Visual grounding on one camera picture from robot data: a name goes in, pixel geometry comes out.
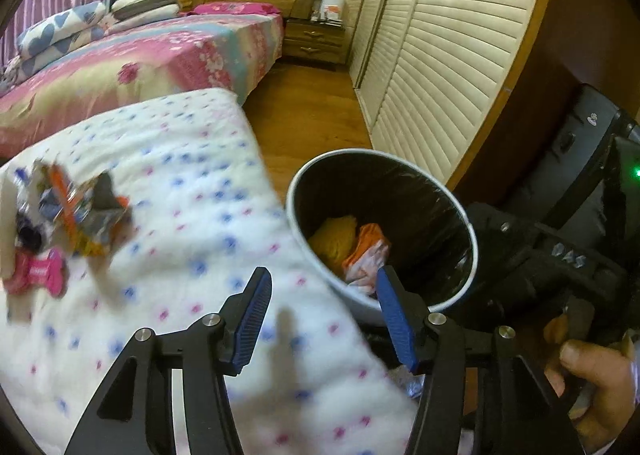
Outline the person's right hand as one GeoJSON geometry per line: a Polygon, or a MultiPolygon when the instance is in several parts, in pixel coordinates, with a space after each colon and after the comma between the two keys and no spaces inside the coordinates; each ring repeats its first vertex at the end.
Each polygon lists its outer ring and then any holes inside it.
{"type": "Polygon", "coordinates": [[[631,331],[615,345],[602,347],[570,339],[567,316],[560,315],[544,327],[544,341],[552,347],[544,374],[557,394],[564,393],[567,375],[593,385],[591,404],[574,417],[574,428],[588,454],[606,449],[639,404],[639,366],[631,331]]]}

